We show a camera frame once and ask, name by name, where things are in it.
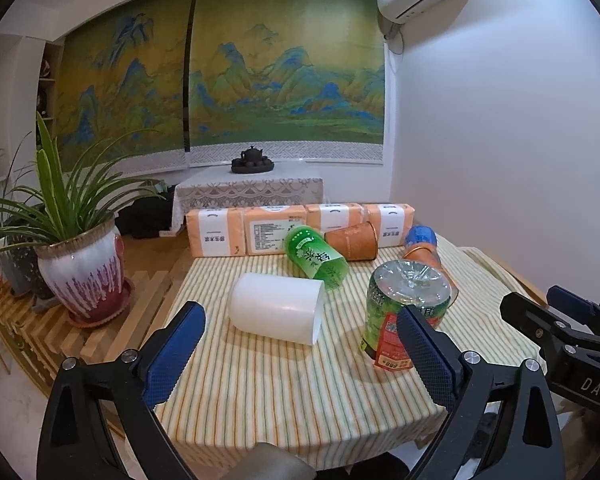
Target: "green bottle label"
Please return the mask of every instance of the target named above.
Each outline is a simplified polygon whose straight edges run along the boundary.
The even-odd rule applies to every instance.
[[[310,227],[299,228],[290,235],[286,243],[286,254],[308,278],[313,278],[324,262],[342,258],[338,251]]]

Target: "wooden slatted shelf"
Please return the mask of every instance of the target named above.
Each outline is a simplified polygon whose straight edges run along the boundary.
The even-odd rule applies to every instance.
[[[25,373],[48,396],[62,361],[80,357],[88,364],[114,360],[127,348],[142,343],[166,322],[173,301],[192,263],[189,249],[182,251],[171,271],[149,276],[138,270],[131,276],[134,293],[130,306],[106,325],[94,329],[73,327],[68,312],[58,304],[37,314],[31,295],[0,298],[0,339]],[[110,426],[124,436],[113,406],[104,406]]]

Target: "small table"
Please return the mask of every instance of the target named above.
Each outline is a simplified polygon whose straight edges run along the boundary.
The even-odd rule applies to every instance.
[[[536,357],[537,347],[500,319],[504,295],[510,288],[524,294],[522,287],[507,288],[442,237],[438,247],[460,290],[440,329],[491,363],[518,366]],[[195,260],[168,319],[195,300],[205,307],[206,331],[170,399],[156,409],[182,457],[192,467],[230,468],[257,442],[270,442],[320,470],[436,431],[445,411],[417,372],[375,368],[358,347],[369,276],[401,254],[385,248],[373,262],[350,264],[343,285],[328,292],[312,347],[240,332],[228,319],[229,293],[243,273],[301,276],[286,256]]]
[[[236,174],[231,166],[211,166],[176,186],[171,232],[192,209],[319,204],[324,187],[318,170],[302,160],[276,162],[267,173]]]

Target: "metal screw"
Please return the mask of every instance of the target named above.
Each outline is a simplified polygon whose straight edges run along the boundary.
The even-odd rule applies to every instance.
[[[78,364],[78,360],[75,357],[68,357],[62,361],[62,370],[71,370],[75,365]]]
[[[535,359],[527,359],[525,361],[525,366],[532,372],[537,372],[540,369],[540,363],[538,363],[538,361]]]
[[[473,350],[469,350],[468,352],[464,353],[464,360],[471,365],[478,364],[480,362],[480,354],[478,354],[478,352],[474,352]]]
[[[123,363],[132,363],[136,359],[138,359],[138,351],[133,350],[132,348],[130,348],[129,350],[125,350],[124,352],[122,352],[122,354],[120,354],[120,360]]]

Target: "plastic bottle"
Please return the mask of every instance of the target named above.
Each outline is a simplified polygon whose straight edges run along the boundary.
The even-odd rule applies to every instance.
[[[366,292],[360,349],[386,370],[413,367],[395,332],[398,312],[412,304],[434,328],[445,315],[451,286],[441,271],[421,262],[395,260],[377,267]]]
[[[451,285],[451,301],[449,303],[451,306],[458,297],[458,286],[442,266],[438,255],[438,239],[435,231],[426,225],[414,225],[404,239],[404,248],[406,249],[402,257],[404,260],[421,262],[442,271]]]
[[[320,233],[301,225],[291,229],[284,241],[285,253],[308,278],[324,281],[326,290],[342,284],[349,264],[336,249],[325,242]]]

